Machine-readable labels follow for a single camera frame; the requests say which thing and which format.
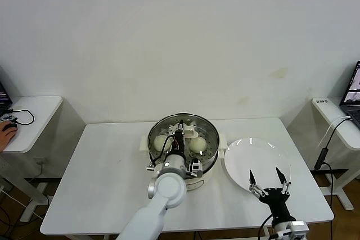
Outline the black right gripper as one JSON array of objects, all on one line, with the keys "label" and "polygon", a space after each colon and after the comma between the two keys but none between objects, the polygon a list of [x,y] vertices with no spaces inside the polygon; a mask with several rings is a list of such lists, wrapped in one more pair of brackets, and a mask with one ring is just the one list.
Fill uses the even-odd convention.
[{"label": "black right gripper", "polygon": [[260,197],[260,202],[266,204],[269,207],[273,218],[272,223],[295,221],[296,219],[290,215],[290,212],[286,206],[286,201],[290,197],[289,187],[291,182],[287,181],[285,175],[278,167],[276,167],[276,173],[280,183],[282,184],[282,190],[279,188],[263,189],[256,183],[252,170],[249,170],[249,191],[255,197]]}]

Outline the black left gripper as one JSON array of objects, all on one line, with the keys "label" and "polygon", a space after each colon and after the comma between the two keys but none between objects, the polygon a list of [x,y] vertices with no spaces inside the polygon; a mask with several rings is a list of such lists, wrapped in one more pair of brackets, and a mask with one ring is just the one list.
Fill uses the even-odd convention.
[{"label": "black left gripper", "polygon": [[171,126],[168,129],[168,135],[173,135],[173,144],[171,148],[171,155],[184,156],[185,152],[185,127],[183,120],[181,120],[178,126]]}]

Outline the person's bare hand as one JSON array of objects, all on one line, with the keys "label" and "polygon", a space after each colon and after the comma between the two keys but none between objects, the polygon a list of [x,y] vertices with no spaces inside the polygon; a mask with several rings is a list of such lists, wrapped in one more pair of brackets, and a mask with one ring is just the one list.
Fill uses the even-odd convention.
[{"label": "person's bare hand", "polygon": [[8,128],[5,131],[1,131],[0,152],[3,152],[5,150],[5,148],[8,146],[16,133],[17,128],[15,127]]}]

